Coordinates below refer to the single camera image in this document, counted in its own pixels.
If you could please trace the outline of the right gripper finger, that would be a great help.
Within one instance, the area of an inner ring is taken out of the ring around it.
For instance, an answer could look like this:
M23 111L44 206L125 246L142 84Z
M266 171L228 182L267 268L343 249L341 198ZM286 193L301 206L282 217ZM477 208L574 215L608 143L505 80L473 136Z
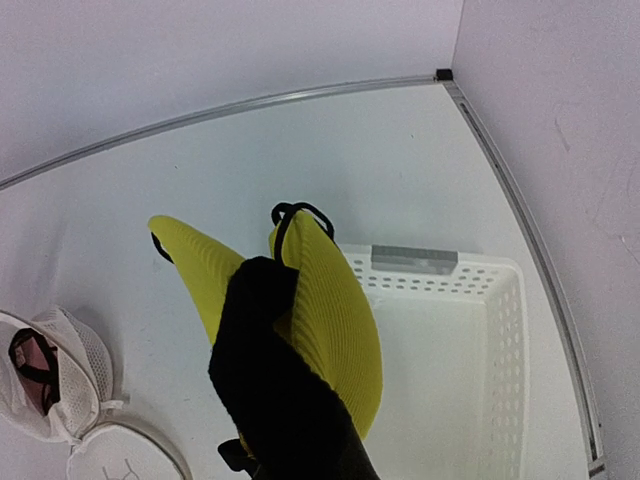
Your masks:
M344 403L274 329L293 306L297 280L273 259L241 264L228 284L210 380L255 458L255 478L374 479Z

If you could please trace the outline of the white mesh laundry bag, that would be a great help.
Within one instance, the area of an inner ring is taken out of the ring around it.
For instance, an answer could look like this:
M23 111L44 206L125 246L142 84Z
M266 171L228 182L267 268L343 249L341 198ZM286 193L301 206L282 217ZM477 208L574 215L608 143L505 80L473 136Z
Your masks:
M58 348L60 401L42 416L28 399L8 354L14 335L31 328ZM66 443L69 479L189 479L173 445L145 425L122 421L110 352L99 335L54 306L30 320L1 314L1 416L39 441Z

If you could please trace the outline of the white plastic basket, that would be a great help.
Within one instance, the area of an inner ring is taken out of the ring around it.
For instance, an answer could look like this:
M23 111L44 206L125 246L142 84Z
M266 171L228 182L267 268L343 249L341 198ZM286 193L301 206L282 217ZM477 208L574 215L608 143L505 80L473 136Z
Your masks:
M529 403L520 267L446 250L343 245L381 342L365 446L384 479L520 479Z

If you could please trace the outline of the yellow bra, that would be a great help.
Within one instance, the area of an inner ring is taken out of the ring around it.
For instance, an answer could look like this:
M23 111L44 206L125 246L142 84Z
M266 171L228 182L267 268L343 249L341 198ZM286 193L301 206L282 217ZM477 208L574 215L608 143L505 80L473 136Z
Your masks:
M366 295L320 210L282 202L271 219L271 256L298 273L292 311L275 330L338 394L359 436L366 437L383 390L380 340ZM208 339L215 340L228 282L242 256L173 217L154 216L148 228L156 250L175 265Z

